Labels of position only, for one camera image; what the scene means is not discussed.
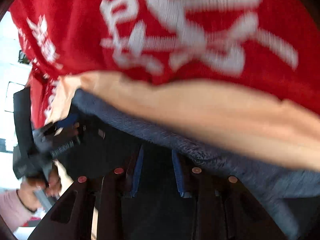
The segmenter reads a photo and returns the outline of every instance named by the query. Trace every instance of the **bolt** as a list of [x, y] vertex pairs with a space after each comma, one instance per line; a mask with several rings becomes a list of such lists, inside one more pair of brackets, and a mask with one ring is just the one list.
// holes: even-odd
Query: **bolt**
[[86, 182], [87, 181], [87, 177], [86, 176], [80, 176], [79, 178], [78, 178], [78, 182], [79, 183], [84, 183], [84, 182]]
[[116, 168], [115, 170], [114, 170], [114, 173], [115, 174], [122, 174], [124, 172], [124, 170], [122, 169], [122, 168]]
[[195, 174], [200, 174], [202, 172], [202, 170], [199, 167], [194, 167], [194, 168], [192, 168], [192, 172]]
[[231, 183], [237, 183], [237, 182], [238, 182], [238, 179], [237, 179], [237, 177], [235, 177], [235, 176], [230, 176], [230, 177], [228, 178], [228, 180], [229, 180], [229, 182], [231, 182]]

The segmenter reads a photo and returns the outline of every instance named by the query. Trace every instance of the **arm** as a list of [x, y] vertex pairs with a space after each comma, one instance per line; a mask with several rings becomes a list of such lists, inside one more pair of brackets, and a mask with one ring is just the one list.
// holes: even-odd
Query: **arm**
[[[61, 182], [56, 166], [49, 177], [47, 195], [56, 195], [61, 190]], [[12, 232], [30, 220], [34, 212], [41, 207], [35, 190], [45, 188], [43, 181], [28, 179], [21, 183], [20, 189], [7, 191], [0, 194], [0, 215]]]
[[0, 215], [12, 232], [29, 221], [32, 214], [21, 203], [17, 190], [0, 194]]

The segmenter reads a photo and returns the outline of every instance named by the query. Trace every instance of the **sleeve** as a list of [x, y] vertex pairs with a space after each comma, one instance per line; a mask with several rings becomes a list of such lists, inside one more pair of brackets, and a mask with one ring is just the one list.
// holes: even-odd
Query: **sleeve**
[[0, 194], [0, 215], [12, 232], [32, 217], [32, 213], [22, 205], [16, 190]]

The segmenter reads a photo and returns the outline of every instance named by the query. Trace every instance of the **white wall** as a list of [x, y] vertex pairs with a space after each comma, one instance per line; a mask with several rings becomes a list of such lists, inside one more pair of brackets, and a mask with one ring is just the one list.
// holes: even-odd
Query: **white wall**
[[13, 24], [11, 14], [7, 12], [0, 22], [0, 60], [7, 63], [17, 63], [19, 50], [18, 30]]
[[25, 85], [31, 70], [30, 66], [18, 63], [20, 50], [18, 30], [7, 12], [0, 22], [0, 138], [7, 140], [14, 137], [15, 130], [13, 114], [4, 111], [8, 83]]
[[20, 187], [20, 181], [17, 180], [12, 170], [11, 153], [0, 152], [0, 188], [14, 189]]

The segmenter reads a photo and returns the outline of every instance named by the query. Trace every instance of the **bracelet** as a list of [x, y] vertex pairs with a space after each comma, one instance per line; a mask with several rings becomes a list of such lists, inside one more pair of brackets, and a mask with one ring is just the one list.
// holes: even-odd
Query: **bracelet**
[[35, 213], [37, 212], [37, 210], [36, 210], [36, 211], [33, 211], [33, 210], [27, 208], [26, 205], [22, 202], [22, 200], [21, 200], [21, 198], [19, 197], [19, 194], [18, 194], [18, 189], [16, 190], [16, 193], [17, 193], [18, 199], [20, 200], [20, 202], [21, 202], [21, 204], [23, 205], [23, 207], [24, 207], [26, 210], [28, 210], [29, 212], [31, 212], [32, 214], [35, 214]]

